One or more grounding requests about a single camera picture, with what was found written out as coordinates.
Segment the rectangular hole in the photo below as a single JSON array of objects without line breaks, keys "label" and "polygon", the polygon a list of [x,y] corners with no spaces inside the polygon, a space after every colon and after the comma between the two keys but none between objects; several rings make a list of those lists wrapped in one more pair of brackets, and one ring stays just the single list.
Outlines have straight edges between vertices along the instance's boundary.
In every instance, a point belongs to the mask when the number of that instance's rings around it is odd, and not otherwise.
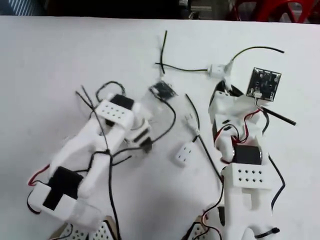
[{"label": "rectangular hole", "polygon": [[138,142],[138,141],[139,141],[144,135],[146,135],[148,132],[149,132],[149,129],[147,128],[147,129],[144,130],[142,133],[140,133],[140,135],[137,136],[137,137],[133,140],[133,142],[134,142],[134,143]]}]

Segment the white connector plug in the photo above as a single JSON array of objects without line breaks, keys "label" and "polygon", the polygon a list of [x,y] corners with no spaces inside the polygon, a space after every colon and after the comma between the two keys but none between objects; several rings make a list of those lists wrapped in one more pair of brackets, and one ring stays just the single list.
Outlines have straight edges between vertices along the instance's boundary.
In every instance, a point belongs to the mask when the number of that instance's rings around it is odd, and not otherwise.
[{"label": "white connector plug", "polygon": [[184,117],[189,128],[195,133],[195,135],[199,135],[200,131],[198,128],[198,123],[197,123],[197,120],[193,117],[193,115],[189,113]]},{"label": "white connector plug", "polygon": [[231,71],[234,61],[231,60],[227,65],[224,64],[211,64],[208,69],[210,77],[223,80],[228,90],[232,90],[231,87]]},{"label": "white connector plug", "polygon": [[185,167],[194,158],[193,152],[195,151],[195,148],[195,144],[191,141],[183,144],[175,155],[175,162],[179,166]]}]

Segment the black cable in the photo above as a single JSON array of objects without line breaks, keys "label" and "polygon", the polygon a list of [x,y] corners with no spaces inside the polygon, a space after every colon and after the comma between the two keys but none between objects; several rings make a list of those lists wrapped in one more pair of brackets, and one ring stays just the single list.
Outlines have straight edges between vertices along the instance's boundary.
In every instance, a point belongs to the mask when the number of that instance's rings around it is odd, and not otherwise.
[{"label": "black cable", "polygon": [[228,131],[229,129],[231,128],[234,128],[235,131],[236,131],[236,139],[240,141],[240,134],[239,134],[239,130],[237,129],[237,127],[231,123],[228,123],[226,125],[224,125],[222,128],[221,128],[221,131],[224,130],[224,131]]},{"label": "black cable", "polygon": [[278,118],[278,119],[280,119],[280,120],[282,120],[282,121],[285,121],[286,123],[288,123],[288,124],[291,124],[291,125],[293,125],[293,126],[295,126],[297,123],[295,122],[295,121],[293,121],[293,120],[291,120],[291,119],[289,119],[289,118],[287,118],[287,117],[285,117],[285,116],[282,116],[282,115],[280,115],[279,113],[276,113],[276,112],[274,112],[274,111],[271,111],[270,109],[268,109],[268,108],[265,108],[265,107],[261,107],[264,111],[266,111],[268,114],[270,114],[270,115],[272,115],[272,116],[274,116],[274,117],[276,117],[276,118]]},{"label": "black cable", "polygon": [[91,106],[78,91],[75,91],[75,94],[78,95],[91,110],[93,109],[93,106]]},{"label": "black cable", "polygon": [[73,233],[74,231],[74,226],[70,223],[70,226],[71,226],[71,231],[68,235],[66,236],[62,236],[62,237],[55,237],[55,238],[50,238],[49,240],[61,240],[61,239],[67,239],[68,237],[71,236],[71,234]]},{"label": "black cable", "polygon": [[236,57],[238,57],[240,54],[242,54],[243,52],[247,51],[247,50],[250,50],[250,49],[269,49],[269,50],[273,50],[273,51],[276,51],[276,52],[279,52],[281,54],[284,54],[285,52],[280,50],[280,49],[277,49],[277,48],[274,48],[274,47],[269,47],[269,46],[252,46],[252,47],[248,47],[246,49],[243,49],[242,51],[238,52],[232,59],[231,61],[234,61],[236,59]]},{"label": "black cable", "polygon": [[84,94],[86,95],[86,98],[89,100],[89,102],[90,102],[90,104],[91,104],[91,106],[92,106],[92,111],[93,111],[93,113],[94,113],[94,115],[95,115],[95,117],[96,117],[96,120],[97,120],[98,123],[99,123],[99,126],[100,126],[101,131],[102,131],[102,135],[103,135],[103,137],[104,137],[106,149],[109,149],[108,142],[107,142],[107,138],[106,138],[106,134],[105,134],[105,131],[104,131],[103,127],[102,127],[102,124],[101,124],[101,122],[100,122],[100,119],[99,119],[99,117],[98,117],[98,114],[97,114],[97,112],[96,112],[96,110],[95,110],[95,108],[94,108],[94,103],[92,102],[91,98],[89,97],[89,95],[88,95],[86,89],[84,88],[84,86],[81,85],[81,88],[82,88]]},{"label": "black cable", "polygon": [[272,228],[271,230],[266,231],[265,233],[262,233],[262,234],[259,234],[259,235],[255,235],[254,237],[255,237],[256,239],[263,239],[263,238],[265,238],[266,236],[269,236],[269,235],[271,235],[271,234],[277,234],[277,233],[279,233],[279,232],[280,232],[280,229],[277,228],[277,227],[274,227],[274,228]]},{"label": "black cable", "polygon": [[162,137],[164,137],[168,132],[171,131],[171,129],[174,127],[175,123],[176,123],[176,119],[177,119],[177,114],[176,111],[174,110],[174,108],[164,99],[161,99],[160,97],[154,96],[156,99],[158,99],[160,102],[164,103],[165,105],[168,106],[168,108],[171,109],[172,113],[173,113],[173,121],[170,125],[170,127],[164,131],[164,133],[162,133],[160,136],[156,137],[154,140],[151,141],[151,144],[154,144],[156,141],[158,141],[159,139],[161,139]]},{"label": "black cable", "polygon": [[201,137],[200,134],[199,134],[198,136],[199,136],[198,138],[199,138],[200,141],[201,141],[201,144],[202,144],[202,146],[203,146],[203,148],[204,148],[204,151],[205,151],[205,153],[206,153],[206,155],[207,155],[207,157],[208,157],[208,159],[209,159],[209,161],[210,161],[210,163],[211,163],[211,165],[212,165],[212,167],[213,167],[216,175],[218,176],[218,178],[220,179],[220,181],[221,181],[222,184],[223,184],[223,178],[221,177],[221,175],[220,175],[220,173],[219,173],[219,171],[218,171],[218,169],[217,169],[214,161],[212,160],[212,158],[211,158],[211,156],[210,156],[210,154],[209,154],[209,152],[208,152],[208,149],[207,149],[207,147],[206,147],[206,145],[205,145],[205,143],[204,143],[204,140],[202,139],[202,137]]},{"label": "black cable", "polygon": [[[173,121],[170,125],[170,127],[164,132],[162,133],[160,136],[158,136],[157,138],[155,138],[154,140],[152,140],[149,144],[152,145],[154,144],[156,141],[158,141],[159,139],[161,139],[162,137],[164,137],[168,132],[170,132],[170,130],[174,127],[175,123],[176,123],[176,118],[177,118],[177,114],[176,114],[176,111],[174,110],[174,108],[165,100],[157,97],[154,95],[155,98],[157,98],[159,101],[161,101],[162,103],[166,104],[172,111],[173,113]],[[126,152],[126,151],[133,151],[133,150],[141,150],[141,149],[144,149],[146,146],[148,145],[144,145],[144,146],[138,146],[138,147],[128,147],[128,148],[124,148],[124,149],[121,149],[119,151],[117,151],[113,157],[115,158],[117,155],[119,155],[120,153],[123,153],[123,152]]]},{"label": "black cable", "polygon": [[168,33],[168,31],[165,30],[164,39],[163,39],[163,44],[162,44],[162,48],[161,48],[161,54],[160,54],[160,65],[161,65],[161,69],[162,69],[163,74],[166,73],[166,72],[165,72],[165,68],[164,68],[164,63],[163,63],[163,56],[164,56],[166,39],[167,39],[167,33]]},{"label": "black cable", "polygon": [[31,191],[31,192],[29,193],[28,197],[26,198],[26,206],[28,207],[28,209],[30,210],[30,212],[32,212],[32,213],[35,214],[35,215],[39,215],[39,214],[41,213],[41,211],[36,211],[36,210],[34,210],[34,209],[30,206],[30,204],[29,204],[29,197],[30,197],[30,195],[31,195],[32,192],[33,192],[33,191]]},{"label": "black cable", "polygon": [[119,164],[127,161],[127,160],[130,159],[130,158],[132,158],[132,155],[127,156],[125,159],[123,159],[123,160],[121,160],[121,161],[118,161],[117,163],[113,164],[112,166],[113,166],[113,167],[114,167],[114,166],[117,166],[117,165],[119,165]]},{"label": "black cable", "polygon": [[116,84],[116,85],[118,85],[118,86],[121,88],[121,94],[122,94],[123,96],[126,95],[126,89],[125,89],[125,87],[124,87],[121,83],[119,83],[119,82],[117,82],[117,81],[108,81],[108,82],[106,82],[105,84],[103,84],[103,85],[95,92],[96,100],[97,100],[99,103],[102,101],[102,100],[99,98],[99,93],[100,93],[100,91],[103,90],[105,87],[107,87],[109,84]]},{"label": "black cable", "polygon": [[269,118],[269,115],[268,115],[268,113],[266,111],[262,111],[262,113],[263,113],[263,115],[265,117],[265,126],[264,126],[264,128],[262,130],[262,135],[264,135],[266,130],[267,130],[267,128],[269,127],[270,118]]},{"label": "black cable", "polygon": [[[91,98],[89,97],[86,89],[84,88],[84,86],[81,86],[84,94],[86,95],[86,97],[88,98],[90,104],[93,106],[93,102],[91,100]],[[91,165],[92,165],[92,162],[93,162],[93,158],[94,158],[94,155],[95,154],[105,154],[105,155],[109,155],[110,156],[110,164],[109,164],[109,179],[108,179],[108,188],[109,188],[109,198],[110,198],[110,204],[111,204],[111,207],[112,207],[112,211],[113,211],[113,215],[114,215],[114,220],[115,220],[115,225],[116,225],[116,232],[117,232],[117,236],[118,236],[118,239],[119,240],[122,240],[121,238],[121,234],[120,234],[120,226],[119,226],[119,221],[118,221],[118,215],[117,215],[117,210],[116,210],[116,207],[115,207],[115,203],[114,203],[114,198],[113,198],[113,194],[112,194],[112,164],[113,164],[113,156],[110,154],[110,150],[109,150],[109,146],[108,146],[108,142],[107,142],[107,138],[106,138],[106,134],[105,134],[105,131],[102,127],[102,124],[98,118],[98,115],[96,113],[96,110],[94,108],[92,108],[92,111],[99,123],[99,126],[101,128],[101,131],[102,131],[102,134],[103,134],[103,137],[104,137],[104,140],[105,140],[105,144],[106,144],[106,150],[105,151],[96,151],[92,154],[91,156],[91,159],[90,159],[90,163],[89,163],[89,168],[91,168]]]},{"label": "black cable", "polygon": [[[221,194],[220,194],[220,197],[219,197],[218,201],[216,202],[215,205],[213,205],[213,206],[209,207],[207,210],[205,210],[205,211],[203,212],[202,216],[201,216],[201,223],[202,223],[205,227],[207,227],[207,228],[209,228],[209,229],[215,230],[215,231],[218,233],[220,240],[222,240],[222,235],[221,235],[220,231],[219,231],[217,228],[213,227],[213,226],[208,226],[208,225],[204,224],[203,221],[202,221],[202,219],[203,219],[204,215],[206,215],[206,214],[207,214],[208,212],[210,212],[212,209],[214,209],[215,207],[217,207],[217,206],[219,205],[219,203],[221,203],[222,197],[223,197],[223,195],[224,195],[224,188],[225,188],[225,183],[224,183],[224,178],[223,178],[223,177],[221,177],[221,183],[222,183]],[[202,233],[202,234],[198,235],[197,237],[193,238],[193,240],[201,237],[202,235],[206,234],[207,232],[208,232],[208,231],[205,231],[204,233]]]},{"label": "black cable", "polygon": [[[192,108],[193,108],[193,111],[195,113],[195,116],[196,116],[196,122],[198,124],[198,130],[200,130],[200,119],[199,119],[199,114],[198,114],[198,111],[196,109],[196,106],[194,105],[194,103],[192,102],[191,98],[188,96],[188,94],[186,93],[185,94],[186,96],[186,99],[189,101],[189,103],[191,104]],[[198,138],[198,135],[196,135],[193,139],[192,139],[192,142],[194,143]]]},{"label": "black cable", "polygon": [[113,157],[110,155],[109,179],[108,179],[109,198],[110,198],[110,204],[111,204],[113,215],[114,215],[117,238],[119,240],[122,240],[121,235],[120,235],[120,226],[119,226],[118,215],[117,215],[114,197],[113,197],[113,193],[112,193],[112,168],[113,168]]},{"label": "black cable", "polygon": [[271,210],[273,211],[274,210],[274,206],[275,206],[275,203],[278,199],[278,197],[280,196],[281,192],[285,189],[286,187],[286,182],[285,182],[285,179],[284,177],[281,175],[281,172],[279,171],[279,169],[277,168],[275,162],[272,160],[271,156],[269,155],[269,160],[271,162],[271,164],[273,165],[275,171],[278,173],[280,179],[281,179],[281,182],[282,182],[282,186],[279,188],[279,190],[276,192],[275,196],[273,197],[272,201],[271,201]]},{"label": "black cable", "polygon": [[184,72],[208,72],[208,69],[206,69],[206,68],[203,68],[203,69],[184,69],[184,68],[172,66],[172,65],[169,65],[169,64],[165,64],[165,63],[161,64],[161,62],[156,62],[155,64],[156,65],[161,65],[161,66],[166,66],[166,67],[169,67],[169,68],[172,68],[172,69],[176,69],[176,70],[180,70],[180,71],[184,71]]},{"label": "black cable", "polygon": [[185,94],[186,96],[186,99],[189,101],[189,103],[191,104],[192,108],[193,108],[193,111],[195,113],[195,116],[196,116],[196,122],[198,124],[198,129],[200,130],[200,119],[199,119],[199,114],[198,114],[198,111],[196,109],[196,106],[194,105],[194,103],[192,102],[191,98],[189,97],[189,95],[186,93]]}]

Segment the small circuit board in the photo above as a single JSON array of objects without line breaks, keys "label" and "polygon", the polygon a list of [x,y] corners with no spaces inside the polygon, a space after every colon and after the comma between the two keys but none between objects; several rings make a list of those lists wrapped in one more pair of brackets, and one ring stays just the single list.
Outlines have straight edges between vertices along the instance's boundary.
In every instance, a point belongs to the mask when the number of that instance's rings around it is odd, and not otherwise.
[{"label": "small circuit board", "polygon": [[255,67],[246,96],[273,102],[280,78],[281,73]]},{"label": "small circuit board", "polygon": [[157,97],[166,101],[177,95],[171,86],[162,80],[152,85],[149,90]]}]

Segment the white table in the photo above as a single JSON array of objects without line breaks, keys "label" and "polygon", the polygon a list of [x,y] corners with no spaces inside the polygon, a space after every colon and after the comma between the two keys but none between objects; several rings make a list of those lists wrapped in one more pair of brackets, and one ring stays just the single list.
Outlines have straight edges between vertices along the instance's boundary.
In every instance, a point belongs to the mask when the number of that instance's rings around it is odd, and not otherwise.
[{"label": "white table", "polygon": [[[48,215],[35,216],[28,211],[26,181],[85,124],[89,110],[74,91],[84,85],[94,97],[103,83],[119,81],[129,97],[141,98],[159,78],[159,68],[153,63],[159,60],[165,30],[164,62],[182,68],[227,63],[238,51],[256,45],[285,51],[282,55],[261,49],[241,55],[233,66],[232,83],[245,91],[253,67],[283,74],[269,108],[298,125],[271,117],[266,133],[270,154],[287,183],[274,208],[281,230],[278,237],[309,240],[319,236],[320,26],[2,16],[2,239],[46,239],[61,224]],[[207,112],[217,81],[204,73],[170,69],[166,77],[178,93],[189,93],[193,99],[201,134],[221,169]],[[188,167],[178,168],[170,161],[186,138],[192,138],[182,124],[184,107],[173,106],[178,111],[176,126],[143,164],[128,161],[114,168],[114,200],[124,240],[179,240],[201,210],[219,197],[218,179],[200,144],[199,157]],[[111,214],[106,189],[99,194]]]}]

